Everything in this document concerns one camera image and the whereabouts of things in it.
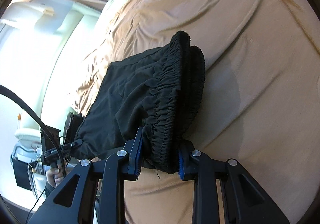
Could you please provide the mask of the person's left hand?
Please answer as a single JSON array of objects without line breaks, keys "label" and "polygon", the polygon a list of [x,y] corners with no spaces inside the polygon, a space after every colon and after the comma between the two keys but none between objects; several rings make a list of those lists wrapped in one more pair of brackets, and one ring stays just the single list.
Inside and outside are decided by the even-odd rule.
[{"label": "person's left hand", "polygon": [[58,164],[56,168],[51,167],[49,170],[47,170],[46,178],[47,178],[48,184],[51,187],[56,188],[64,179],[63,172],[62,172],[62,165]]}]

